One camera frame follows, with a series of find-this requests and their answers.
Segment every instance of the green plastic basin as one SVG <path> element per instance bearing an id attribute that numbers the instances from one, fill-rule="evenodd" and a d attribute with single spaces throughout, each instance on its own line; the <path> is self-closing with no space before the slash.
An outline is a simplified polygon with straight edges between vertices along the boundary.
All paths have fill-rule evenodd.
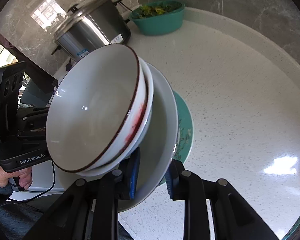
<path id="1" fill-rule="evenodd" d="M 166 5 L 170 3 L 176 3 L 177 1 L 166 0 L 147 3 L 149 6 L 157 6 L 159 4 Z M 179 29 L 183 23 L 183 14 L 185 5 L 180 3 L 181 7 L 172 12 L 157 15 L 149 18 L 137 18 L 139 8 L 135 9 L 129 16 L 129 19 L 133 21 L 144 35 L 162 35 L 173 32 Z"/>

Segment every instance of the white bowl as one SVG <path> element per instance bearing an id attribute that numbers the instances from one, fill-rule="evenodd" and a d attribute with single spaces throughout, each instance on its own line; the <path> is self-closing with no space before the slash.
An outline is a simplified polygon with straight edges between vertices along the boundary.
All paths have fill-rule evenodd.
<path id="1" fill-rule="evenodd" d="M 141 125 L 140 125 L 135 137 L 133 138 L 133 140 L 131 141 L 129 146 L 125 149 L 125 151 L 121 155 L 117 156 L 117 158 L 114 159 L 112 162 L 110 162 L 106 165 L 94 168 L 94 169 L 77 172 L 77 174 L 79 174 L 80 176 L 85 176 L 85 177 L 98 176 L 98 175 L 102 175 L 112 169 L 115 169 L 117 167 L 117 165 L 125 157 L 130 155 L 138 147 L 138 145 L 141 143 L 141 141 L 145 137 L 146 132 L 148 131 L 148 127 L 149 127 L 150 119 L 151 119 L 152 101 L 153 101 L 153 96 L 154 96 L 154 85 L 153 85 L 152 74 L 151 74 L 150 68 L 148 67 L 147 63 L 144 62 L 144 60 L 141 59 L 140 57 L 139 57 L 139 63 L 143 69 L 143 73 L 146 78 L 146 83 L 147 83 L 147 88 L 148 88 L 148 101 L 147 101 L 146 111 L 145 111 L 143 120 L 141 122 Z"/>
<path id="2" fill-rule="evenodd" d="M 46 125 L 52 160 L 67 172 L 111 161 L 133 140 L 145 107 L 134 51 L 120 44 L 96 49 L 69 71 L 52 99 Z"/>
<path id="3" fill-rule="evenodd" d="M 178 110 L 172 89 L 165 77 L 148 63 L 154 82 L 154 98 L 149 130 L 139 145 L 141 150 L 137 190 L 132 200 L 119 200 L 118 211 L 135 207 L 145 200 L 165 175 L 176 149 Z M 66 190 L 78 178 L 88 181 L 98 177 L 83 177 L 56 169 Z"/>

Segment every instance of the pot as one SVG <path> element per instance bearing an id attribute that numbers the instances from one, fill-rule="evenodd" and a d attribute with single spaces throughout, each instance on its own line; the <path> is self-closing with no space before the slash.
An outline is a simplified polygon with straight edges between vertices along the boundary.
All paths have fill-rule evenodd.
<path id="1" fill-rule="evenodd" d="M 78 4 L 69 8 L 72 15 L 54 33 L 58 46 L 53 53 L 63 49 L 78 62 L 102 46 L 126 43 L 131 32 L 116 8 L 118 2 L 121 0 L 93 0 L 80 8 Z"/>

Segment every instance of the leafy vegetable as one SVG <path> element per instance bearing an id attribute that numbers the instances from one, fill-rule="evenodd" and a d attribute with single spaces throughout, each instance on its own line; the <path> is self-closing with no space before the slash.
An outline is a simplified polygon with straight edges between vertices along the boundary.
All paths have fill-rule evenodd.
<path id="1" fill-rule="evenodd" d="M 135 15 L 133 16 L 135 19 L 143 19 L 143 18 L 149 18 L 157 15 L 162 15 L 165 13 L 172 12 L 174 10 L 179 9 L 182 6 L 179 2 L 171 2 L 169 4 L 165 4 L 164 2 L 156 5 L 156 6 L 150 6 L 150 5 L 141 5 L 136 11 Z"/>

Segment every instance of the silver bolt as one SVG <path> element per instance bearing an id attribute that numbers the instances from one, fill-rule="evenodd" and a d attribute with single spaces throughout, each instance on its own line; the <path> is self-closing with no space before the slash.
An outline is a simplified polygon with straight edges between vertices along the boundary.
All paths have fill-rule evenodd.
<path id="1" fill-rule="evenodd" d="M 78 186 L 78 187 L 81 187 L 85 184 L 86 182 L 84 181 L 84 179 L 78 179 L 75 184 Z"/>
<path id="2" fill-rule="evenodd" d="M 221 186 L 227 186 L 228 181 L 227 181 L 226 179 L 218 179 L 218 183 L 219 183 Z"/>
<path id="3" fill-rule="evenodd" d="M 116 169 L 116 170 L 113 170 L 113 171 L 112 171 L 112 174 L 113 174 L 114 176 L 120 176 L 121 173 L 122 173 L 122 171 L 119 170 L 119 169 Z"/>
<path id="4" fill-rule="evenodd" d="M 184 170 L 181 172 L 181 174 L 185 177 L 189 177 L 191 175 L 191 171 Z"/>

